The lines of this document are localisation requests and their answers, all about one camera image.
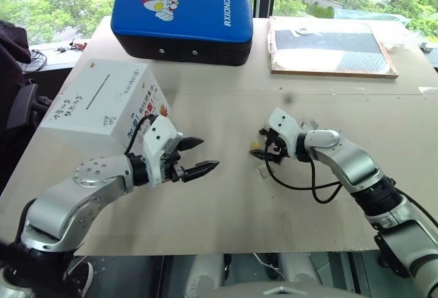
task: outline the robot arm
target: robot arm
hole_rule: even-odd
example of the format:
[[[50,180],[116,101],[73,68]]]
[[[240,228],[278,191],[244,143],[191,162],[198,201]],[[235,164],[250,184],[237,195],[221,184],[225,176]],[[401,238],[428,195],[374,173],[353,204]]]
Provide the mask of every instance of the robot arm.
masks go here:
[[[278,163],[285,157],[319,160],[333,174],[378,230],[375,241],[389,266],[400,276],[411,276],[424,298],[438,297],[438,235],[407,198],[359,146],[335,130],[306,132],[276,108],[261,130],[267,145],[274,143]],[[263,158],[264,151],[252,151]]]
[[[76,250],[99,212],[135,186],[187,182],[213,170],[219,162],[202,162],[188,170],[178,165],[178,151],[202,142],[183,138],[169,119],[158,116],[144,135],[142,156],[93,158],[37,198],[27,213],[21,242],[38,251]]]

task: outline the black chair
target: black chair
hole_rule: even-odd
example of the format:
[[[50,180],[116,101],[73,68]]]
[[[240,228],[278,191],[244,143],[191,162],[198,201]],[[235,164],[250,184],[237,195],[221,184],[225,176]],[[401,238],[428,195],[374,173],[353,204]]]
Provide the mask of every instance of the black chair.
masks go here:
[[[36,94],[38,85],[31,80],[18,91],[9,113],[6,129],[19,129],[31,125],[35,130],[46,114],[52,100]]]

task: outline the cardboard box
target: cardboard box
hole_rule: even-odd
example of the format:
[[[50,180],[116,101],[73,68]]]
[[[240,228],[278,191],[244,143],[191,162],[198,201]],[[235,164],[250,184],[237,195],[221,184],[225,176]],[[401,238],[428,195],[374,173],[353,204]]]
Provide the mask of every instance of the cardboard box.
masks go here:
[[[148,64],[92,59],[59,95],[41,127],[87,153],[122,153],[138,121],[170,108]],[[140,154],[146,121],[132,152]]]

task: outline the table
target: table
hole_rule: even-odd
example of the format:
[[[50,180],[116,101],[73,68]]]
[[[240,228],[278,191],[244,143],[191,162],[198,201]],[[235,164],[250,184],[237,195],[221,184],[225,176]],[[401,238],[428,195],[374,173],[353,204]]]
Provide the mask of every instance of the table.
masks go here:
[[[72,82],[90,58],[134,60],[105,17],[68,76]],[[376,35],[396,22],[368,21]],[[209,175],[182,184],[140,187],[106,207],[78,253],[155,255],[249,251],[343,251],[375,249],[375,231],[344,190],[328,205],[311,193],[282,188],[257,172],[248,154],[257,130],[274,107],[298,121],[343,130],[396,179],[398,187],[438,217],[437,79],[418,48],[392,49],[400,74],[393,79],[271,75],[266,50],[268,20],[254,20],[253,48],[244,66],[214,66],[151,60],[178,130],[205,143],[183,154],[189,166],[219,160]],[[22,207],[62,181],[93,155],[39,128],[0,199],[1,239],[15,235]],[[308,164],[286,160],[276,168],[285,182],[310,182]],[[318,183],[333,179],[317,165]],[[331,190],[320,193],[322,197]]]

